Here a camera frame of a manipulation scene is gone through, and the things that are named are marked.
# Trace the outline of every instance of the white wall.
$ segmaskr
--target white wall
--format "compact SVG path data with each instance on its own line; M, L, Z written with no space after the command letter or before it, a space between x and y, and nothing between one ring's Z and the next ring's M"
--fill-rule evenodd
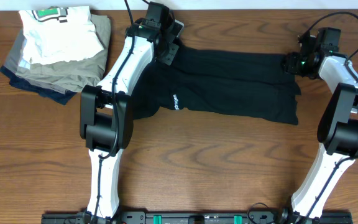
M358 9L358 0L153 0L170 9ZM128 0L131 9L147 9L141 0ZM126 9L124 0L0 0L0 10L46 9L50 6L91 6Z

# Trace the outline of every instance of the green clamp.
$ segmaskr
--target green clamp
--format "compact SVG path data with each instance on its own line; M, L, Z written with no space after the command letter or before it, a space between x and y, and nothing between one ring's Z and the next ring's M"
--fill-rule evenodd
M154 215L153 217L153 224L161 224L161 221L162 218L161 218L161 215Z
M242 224L242 216L241 215L234 216L234 224Z

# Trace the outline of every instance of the cable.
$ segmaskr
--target cable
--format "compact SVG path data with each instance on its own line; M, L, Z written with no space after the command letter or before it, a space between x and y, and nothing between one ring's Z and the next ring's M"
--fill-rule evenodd
M91 218L91 221L90 223L95 223L95 222L98 222L98 219L95 218L96 215L98 214L98 207L99 207L99 200L100 200L100 179L101 179L101 173L102 173L102 162L103 162L103 159L100 159L99 158L99 171L98 171L98 195L96 196L96 206L94 208L94 215L92 216Z
M351 76L354 78L354 80L358 83L358 76L352 71L352 69L349 67L349 62L345 61L345 68L351 74Z
M331 174L329 175L326 183L324 184L323 188L321 189L320 193L318 194L318 196L316 197L316 200L314 200L312 206L310 207L307 215L305 217L303 217L298 223L301 223L301 224L305 224L307 219L309 218L311 212L314 210L315 206L317 205L318 201L320 200L321 196L323 195L324 191L327 189L331 179L334 177L336 171L339 169L339 166L343 163L343 162L346 162L346 161L350 161L350 160L353 160L353 159L358 159L358 156L353 156L353 157L348 157L348 158L345 158L341 161L339 161L338 163L335 164L335 167L334 167L334 170L331 172Z
M138 18L138 19L135 21L135 23L141 24L141 23L143 22L143 20L144 20L143 17L142 17L142 18Z
M257 203L255 203L255 204L251 205L251 207L250 207L250 208L248 209L248 211L247 211L247 218L248 218L248 220L249 220L250 222L252 222L253 224L258 224L258 223L256 223L255 221L253 221L253 220L250 218L249 213L250 213L250 211L252 210L252 208L254 208L256 205L264 205L265 207L267 207L267 209L270 209L269 206L267 206L266 204L264 204L264 203L262 203L262 202L257 202Z
M93 213L93 216L92 216L92 219L91 219L91 223L94 223L95 221L97 221L97 218L95 218L95 217L98 214L99 200L100 200L100 197L101 197L100 196L100 179L101 179L102 162L105 159L109 158L113 153L115 153L117 145L118 145L119 120L118 120L117 99L116 99L117 79L118 79L119 74L121 73L121 70L124 68L124 65L128 61L129 57L132 55L132 53L134 51L134 46L135 46L134 19L132 17L131 9L129 8L127 0L124 0L124 2L125 2L125 5L127 7L127 10L128 10L129 19L131 20L132 43L131 43L131 48L128 51L127 57L124 59L124 61L122 62L121 66L118 68L116 75L112 79L111 96L112 96L112 109L113 109L114 118L115 118L114 120L116 122L116 133L114 135L114 142L112 144L110 152L105 156L99 155L98 195L96 196L96 206L95 206L94 213Z
M350 15L350 16L353 16L355 17L357 20L358 20L358 15L354 14L354 13L351 13L351 12L343 12L343 11L340 11L340 12L333 12L333 13L330 13L328 15L325 15L323 17L321 17L320 19L318 19L313 25L311 25L311 27L304 33L302 34L302 36L300 37L301 39L306 35L307 32L309 32L317 23L319 23L320 21L322 21L323 19L327 18L327 17L330 17L330 16L334 16L334 15L338 15L338 14L346 14L346 15ZM358 53L358 49L353 53L351 54L347 59L346 59L346 62L348 60L350 60L353 56L355 56L355 54Z
M100 215L103 217L102 210L100 210L100 204L98 205L98 207L99 207Z

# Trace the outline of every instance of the navy fabric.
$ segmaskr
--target navy fabric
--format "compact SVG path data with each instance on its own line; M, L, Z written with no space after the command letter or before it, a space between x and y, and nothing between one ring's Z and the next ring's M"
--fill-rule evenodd
M31 85L27 80L17 77L12 71L7 69L5 66L0 68L0 72L7 76L11 81L9 84L15 88L21 90L32 91L38 93L42 97L53 99L57 103L66 105L66 103L75 95L75 92L70 90L66 91L66 94L61 94L50 89L44 89L38 86Z

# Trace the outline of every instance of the folded clothes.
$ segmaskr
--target folded clothes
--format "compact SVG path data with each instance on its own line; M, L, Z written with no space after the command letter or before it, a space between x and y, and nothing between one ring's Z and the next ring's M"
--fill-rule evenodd
M26 80L58 85L64 89L80 92L85 85L96 86L103 77L111 35L111 22L107 16L92 15L96 34L104 49L94 57L71 62L57 62L50 65L39 63L25 66L20 63L16 75Z
M32 64L22 59L26 39L21 30L0 72L11 79L13 87L37 92L65 105L85 85L95 86L106 66L111 25L106 16L91 16L104 50L79 62L57 62L51 65Z
M76 94L75 92L72 92L70 90L62 94L54 90L49 90L39 86L31 85L27 80L17 77L12 71L7 69L5 66L2 66L0 68L0 72L6 75L10 79L9 84L11 86L21 90L33 91L34 93L38 93L40 96L53 99L54 101L62 105L66 105L67 102Z
M80 61L103 50L89 6L19 11L27 44L23 59L48 65Z
M134 118L170 110L211 111L298 124L294 75L281 68L285 55L196 50L180 46L170 66L154 62L138 81Z

